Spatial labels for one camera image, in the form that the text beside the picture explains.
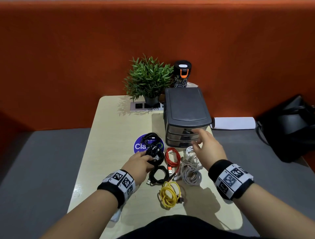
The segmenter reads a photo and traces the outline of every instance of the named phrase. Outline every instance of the wooden table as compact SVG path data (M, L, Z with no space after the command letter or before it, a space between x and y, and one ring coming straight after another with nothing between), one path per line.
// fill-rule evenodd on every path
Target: wooden table
M104 96L100 99L68 212L91 195L108 174L124 165L134 153L134 142L139 136L156 132L165 139L163 111L130 112L129 98ZM183 156L183 149L178 151ZM239 209L222 199L205 169L201 173L200 186L178 181L185 202L170 210L164 209L158 200L161 186L149 186L145 181L128 200L119 221L109 222L101 238L117 238L159 217L173 214L195 216L225 230L239 229L243 223ZM164 173L157 172L155 176L163 178Z

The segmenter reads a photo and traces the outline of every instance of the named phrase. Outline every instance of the black bag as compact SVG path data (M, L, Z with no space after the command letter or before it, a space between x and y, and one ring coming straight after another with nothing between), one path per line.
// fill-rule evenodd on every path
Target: black bag
M315 150L314 113L314 107L298 95L257 118L267 142L281 161L292 162Z

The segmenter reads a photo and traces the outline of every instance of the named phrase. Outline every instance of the round purple sticker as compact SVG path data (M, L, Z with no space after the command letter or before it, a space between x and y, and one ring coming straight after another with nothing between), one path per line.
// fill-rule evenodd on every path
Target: round purple sticker
M144 137L146 134L141 135L139 138L137 138L135 144L134 144L134 152L142 152L142 151L146 151L146 145L142 142L142 137ZM148 143L152 143L155 142L155 139L153 140L148 140ZM161 139L159 141L159 143L157 144L157 146L162 150L162 152L164 152L164 143L163 140Z

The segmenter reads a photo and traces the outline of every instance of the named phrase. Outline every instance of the white cable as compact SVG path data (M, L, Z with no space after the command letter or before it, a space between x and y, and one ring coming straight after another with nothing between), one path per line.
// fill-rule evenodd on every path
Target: white cable
M188 147L185 156L180 164L179 175L174 177L174 181L182 178L184 183L188 185L199 185L202 180L202 175L199 170L202 168L192 146Z

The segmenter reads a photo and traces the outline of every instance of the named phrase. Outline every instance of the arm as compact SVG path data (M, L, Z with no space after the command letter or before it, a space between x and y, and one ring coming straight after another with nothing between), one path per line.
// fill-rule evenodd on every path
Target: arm
M153 168L147 161L152 160L146 152L137 152L125 163L126 170L141 184L146 174ZM105 190L96 190L87 199L63 216L41 239L97 239L103 233L111 217L117 211L116 197Z
M193 149L205 169L220 159L227 159L222 145L212 134L195 129L199 134ZM261 236L275 239L315 238L315 222L285 204L257 184L252 184L239 199L233 199Z

